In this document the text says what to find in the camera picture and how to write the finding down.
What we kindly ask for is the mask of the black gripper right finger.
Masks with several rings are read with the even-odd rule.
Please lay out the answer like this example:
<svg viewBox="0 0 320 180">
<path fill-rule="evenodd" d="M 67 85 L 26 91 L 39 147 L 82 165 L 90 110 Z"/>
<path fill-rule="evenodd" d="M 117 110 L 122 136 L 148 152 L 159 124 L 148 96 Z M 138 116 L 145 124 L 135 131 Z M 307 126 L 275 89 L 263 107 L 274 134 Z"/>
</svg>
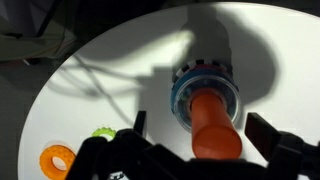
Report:
<svg viewBox="0 0 320 180">
<path fill-rule="evenodd" d="M 249 112 L 246 118 L 245 136 L 262 157 L 269 161 L 281 134 L 258 113 Z"/>
</svg>

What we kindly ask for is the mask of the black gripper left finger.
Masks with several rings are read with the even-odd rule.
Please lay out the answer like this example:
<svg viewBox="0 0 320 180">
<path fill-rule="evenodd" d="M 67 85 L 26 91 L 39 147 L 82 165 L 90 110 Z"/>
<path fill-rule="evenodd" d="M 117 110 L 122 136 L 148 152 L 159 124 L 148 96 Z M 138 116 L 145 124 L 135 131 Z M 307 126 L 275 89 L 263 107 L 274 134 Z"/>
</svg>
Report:
<svg viewBox="0 0 320 180">
<path fill-rule="evenodd" d="M 146 111 L 139 111 L 133 126 L 133 130 L 142 137 L 145 137 L 146 115 Z"/>
</svg>

